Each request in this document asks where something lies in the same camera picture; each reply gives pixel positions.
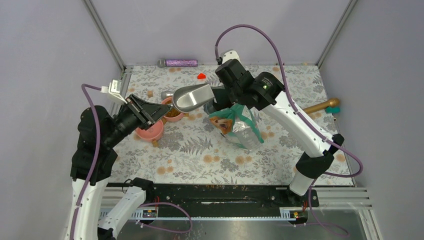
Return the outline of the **green pet food bag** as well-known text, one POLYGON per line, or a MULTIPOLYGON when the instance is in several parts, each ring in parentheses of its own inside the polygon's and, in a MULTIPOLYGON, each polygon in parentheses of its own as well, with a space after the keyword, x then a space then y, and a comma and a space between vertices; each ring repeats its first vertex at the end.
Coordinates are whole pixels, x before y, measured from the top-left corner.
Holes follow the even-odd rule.
POLYGON ((248 152, 258 149, 264 140, 252 111, 232 102, 223 86, 215 86, 212 91, 214 99, 203 106, 209 122, 233 145, 248 152))

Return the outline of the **silver metal scoop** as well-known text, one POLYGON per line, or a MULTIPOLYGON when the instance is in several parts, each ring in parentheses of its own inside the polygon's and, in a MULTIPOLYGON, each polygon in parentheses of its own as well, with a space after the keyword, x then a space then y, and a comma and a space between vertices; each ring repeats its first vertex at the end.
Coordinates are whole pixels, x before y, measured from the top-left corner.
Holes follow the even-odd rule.
POLYGON ((207 84, 184 86, 172 96, 172 105, 181 113, 189 113, 215 98, 212 87, 207 84))

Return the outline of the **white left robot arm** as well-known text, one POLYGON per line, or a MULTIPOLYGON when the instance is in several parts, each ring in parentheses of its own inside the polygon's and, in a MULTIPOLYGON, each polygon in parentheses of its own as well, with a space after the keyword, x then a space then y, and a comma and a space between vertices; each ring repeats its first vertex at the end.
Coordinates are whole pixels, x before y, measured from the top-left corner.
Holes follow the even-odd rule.
POLYGON ((171 109, 131 94, 111 116, 88 98, 89 108, 80 115, 77 149, 71 158, 72 208, 65 239, 112 240, 112 227, 97 224, 103 193, 118 157, 114 147, 137 128, 148 130, 171 109))

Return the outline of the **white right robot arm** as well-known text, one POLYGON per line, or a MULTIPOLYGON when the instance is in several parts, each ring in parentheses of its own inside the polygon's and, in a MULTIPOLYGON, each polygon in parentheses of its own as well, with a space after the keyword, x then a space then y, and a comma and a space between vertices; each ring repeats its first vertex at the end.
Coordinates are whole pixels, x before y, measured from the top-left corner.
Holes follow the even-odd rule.
POLYGON ((285 85, 270 72, 253 77, 237 59, 230 59, 216 70, 229 99, 247 108, 256 108, 276 120, 288 131, 304 152, 296 163, 297 172, 289 184, 287 201, 293 206, 307 199, 313 181, 326 172, 334 161, 344 138, 321 129, 296 103, 287 97, 285 85))

